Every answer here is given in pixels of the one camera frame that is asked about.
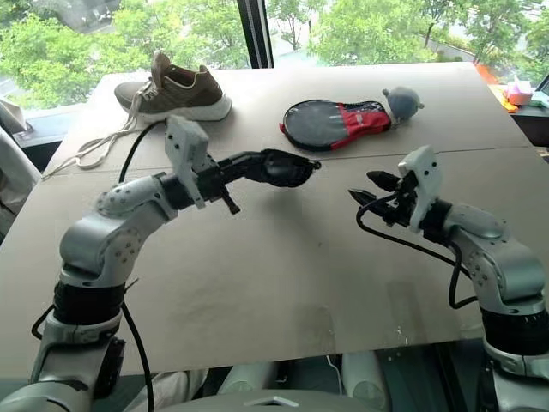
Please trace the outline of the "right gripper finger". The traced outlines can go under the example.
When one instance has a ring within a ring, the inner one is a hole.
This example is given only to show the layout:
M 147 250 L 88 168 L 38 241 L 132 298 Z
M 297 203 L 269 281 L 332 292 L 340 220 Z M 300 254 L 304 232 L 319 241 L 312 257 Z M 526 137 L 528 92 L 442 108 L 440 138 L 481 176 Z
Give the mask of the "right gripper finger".
M 401 180 L 398 176 L 385 171 L 369 171 L 366 173 L 366 176 L 378 188 L 384 191 L 396 191 Z
M 360 206 L 364 207 L 370 204 L 370 209 L 383 209 L 386 207 L 385 203 L 377 200 L 377 197 L 364 189 L 348 189 L 347 190 L 351 198 Z

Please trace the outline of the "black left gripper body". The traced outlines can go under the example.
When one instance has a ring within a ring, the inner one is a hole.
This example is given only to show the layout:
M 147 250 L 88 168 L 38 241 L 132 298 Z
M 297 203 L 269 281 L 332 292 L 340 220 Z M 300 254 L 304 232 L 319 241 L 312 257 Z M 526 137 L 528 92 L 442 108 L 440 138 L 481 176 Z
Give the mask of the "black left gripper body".
M 210 154 L 206 154 L 202 165 L 193 167 L 193 171 L 197 176 L 197 186 L 204 201 L 213 203 L 223 200 L 232 214 L 240 212 L 240 207 L 232 200 L 226 187 L 233 179 Z

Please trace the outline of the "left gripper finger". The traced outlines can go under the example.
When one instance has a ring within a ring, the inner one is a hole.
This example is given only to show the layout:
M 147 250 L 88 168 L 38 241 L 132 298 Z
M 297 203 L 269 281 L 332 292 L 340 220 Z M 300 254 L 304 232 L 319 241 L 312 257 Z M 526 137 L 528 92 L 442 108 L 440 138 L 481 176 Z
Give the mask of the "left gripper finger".
M 314 161 L 298 154 L 271 148 L 261 151 L 243 151 L 219 161 L 221 170 L 232 172 L 236 171 L 239 167 L 250 170 L 257 165 L 276 166 L 282 164 L 310 168 L 312 171 L 319 170 L 322 167 L 320 161 Z
M 298 187 L 313 174 L 308 166 L 247 166 L 228 167 L 223 171 L 225 183 L 237 179 L 248 179 L 276 187 Z

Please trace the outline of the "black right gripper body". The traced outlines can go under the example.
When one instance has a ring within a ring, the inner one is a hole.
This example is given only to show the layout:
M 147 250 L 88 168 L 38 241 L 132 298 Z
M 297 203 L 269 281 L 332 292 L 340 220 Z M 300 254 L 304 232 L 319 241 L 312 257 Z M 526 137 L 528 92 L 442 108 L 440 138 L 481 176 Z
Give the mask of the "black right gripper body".
M 382 188 L 395 196 L 391 205 L 386 203 L 389 212 L 383 220 L 389 226 L 398 224 L 407 227 L 409 225 L 417 200 L 415 193 L 417 185 L 418 180 L 413 175 L 407 175 L 400 179 L 392 176 L 388 183 L 383 184 Z

